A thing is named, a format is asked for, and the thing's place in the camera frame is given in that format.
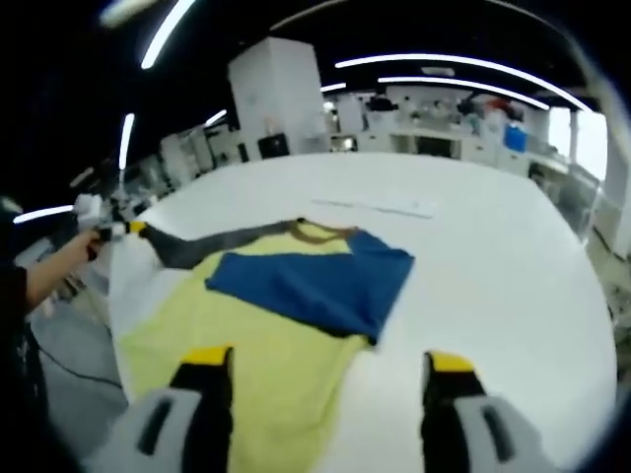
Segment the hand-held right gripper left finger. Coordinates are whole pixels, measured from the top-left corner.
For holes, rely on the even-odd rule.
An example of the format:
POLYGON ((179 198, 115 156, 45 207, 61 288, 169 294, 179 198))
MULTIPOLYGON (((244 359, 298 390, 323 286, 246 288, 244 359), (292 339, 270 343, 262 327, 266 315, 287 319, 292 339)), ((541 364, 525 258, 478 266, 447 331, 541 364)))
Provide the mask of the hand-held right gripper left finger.
POLYGON ((195 349, 170 384, 134 401, 105 443, 107 472, 226 472, 233 348, 195 349))

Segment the person's left hand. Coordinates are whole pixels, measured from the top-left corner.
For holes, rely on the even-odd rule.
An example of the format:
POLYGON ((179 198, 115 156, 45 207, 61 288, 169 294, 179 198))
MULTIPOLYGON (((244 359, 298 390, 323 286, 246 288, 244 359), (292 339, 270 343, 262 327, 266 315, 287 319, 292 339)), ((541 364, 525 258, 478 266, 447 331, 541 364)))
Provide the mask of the person's left hand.
POLYGON ((96 228, 80 234, 88 261, 94 261, 106 243, 111 241, 111 228, 96 228))

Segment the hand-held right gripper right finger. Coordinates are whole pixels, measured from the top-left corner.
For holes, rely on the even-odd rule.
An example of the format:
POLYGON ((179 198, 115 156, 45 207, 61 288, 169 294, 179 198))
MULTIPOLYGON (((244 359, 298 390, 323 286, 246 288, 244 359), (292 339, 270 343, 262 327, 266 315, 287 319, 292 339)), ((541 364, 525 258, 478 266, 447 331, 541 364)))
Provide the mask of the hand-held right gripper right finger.
POLYGON ((423 358, 421 440, 426 472, 546 472, 534 426, 484 389, 466 358, 437 350, 423 358))

